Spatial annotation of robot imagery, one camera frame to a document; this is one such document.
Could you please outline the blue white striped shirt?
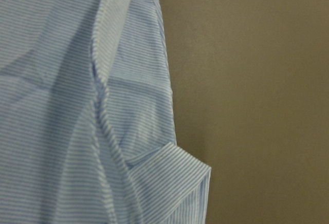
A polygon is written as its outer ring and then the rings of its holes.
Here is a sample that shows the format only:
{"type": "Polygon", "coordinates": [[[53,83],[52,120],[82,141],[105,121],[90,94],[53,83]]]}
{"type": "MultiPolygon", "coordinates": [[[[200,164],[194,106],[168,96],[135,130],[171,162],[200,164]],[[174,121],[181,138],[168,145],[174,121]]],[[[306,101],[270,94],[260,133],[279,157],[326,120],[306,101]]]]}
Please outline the blue white striped shirt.
{"type": "Polygon", "coordinates": [[[204,223],[159,0],[1,0],[1,223],[204,223]]]}

